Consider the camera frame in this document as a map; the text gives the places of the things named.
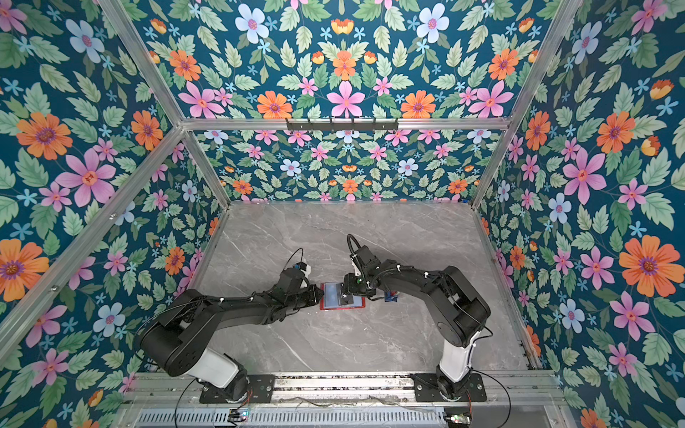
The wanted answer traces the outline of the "red leather card holder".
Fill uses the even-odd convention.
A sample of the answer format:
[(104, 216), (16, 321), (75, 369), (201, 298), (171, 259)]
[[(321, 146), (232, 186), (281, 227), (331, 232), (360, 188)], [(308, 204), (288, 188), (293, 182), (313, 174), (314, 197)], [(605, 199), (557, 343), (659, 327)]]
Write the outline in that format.
[(323, 297), (319, 303), (322, 311), (330, 310), (359, 310), (366, 307), (364, 297), (344, 292), (343, 283), (323, 283), (321, 290)]

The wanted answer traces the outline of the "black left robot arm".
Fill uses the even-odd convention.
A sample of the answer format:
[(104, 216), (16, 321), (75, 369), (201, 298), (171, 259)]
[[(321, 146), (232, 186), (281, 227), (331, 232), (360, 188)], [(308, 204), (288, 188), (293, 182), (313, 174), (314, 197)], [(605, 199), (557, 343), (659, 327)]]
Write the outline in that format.
[(247, 371), (234, 358), (210, 348), (215, 333), (282, 322), (319, 305), (323, 297), (315, 285), (290, 294), (257, 292), (241, 298), (219, 298), (190, 289), (142, 328), (136, 346), (168, 376), (192, 376), (223, 392), (229, 401), (238, 401), (248, 392)]

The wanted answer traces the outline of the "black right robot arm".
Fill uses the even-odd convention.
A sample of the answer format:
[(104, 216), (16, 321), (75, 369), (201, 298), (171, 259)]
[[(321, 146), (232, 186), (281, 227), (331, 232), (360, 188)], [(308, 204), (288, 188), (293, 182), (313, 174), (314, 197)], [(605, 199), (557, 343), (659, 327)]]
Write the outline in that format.
[(488, 331), (492, 311), (476, 287), (454, 266), (425, 270), (380, 260), (367, 246), (350, 249), (354, 271), (344, 277), (340, 302), (353, 296), (375, 299), (407, 294), (426, 305), (436, 329), (442, 335), (442, 358), (436, 368), (435, 388), (454, 401), (467, 389), (472, 373), (476, 342)]

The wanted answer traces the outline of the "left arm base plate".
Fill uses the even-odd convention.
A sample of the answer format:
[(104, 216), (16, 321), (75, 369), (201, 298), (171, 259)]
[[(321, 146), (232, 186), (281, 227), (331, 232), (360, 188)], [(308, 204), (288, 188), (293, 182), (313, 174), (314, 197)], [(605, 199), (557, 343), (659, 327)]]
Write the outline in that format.
[(227, 387), (219, 388), (202, 382), (201, 404), (266, 404), (271, 403), (276, 376), (272, 374), (239, 374)]

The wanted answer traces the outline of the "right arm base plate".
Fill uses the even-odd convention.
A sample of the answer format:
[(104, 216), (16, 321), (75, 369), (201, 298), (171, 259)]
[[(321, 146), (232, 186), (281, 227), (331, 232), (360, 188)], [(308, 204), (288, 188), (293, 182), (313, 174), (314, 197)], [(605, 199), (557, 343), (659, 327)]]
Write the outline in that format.
[(411, 374), (417, 402), (475, 402), (487, 401), (483, 378), (479, 374), (467, 374), (453, 383), (443, 374)]

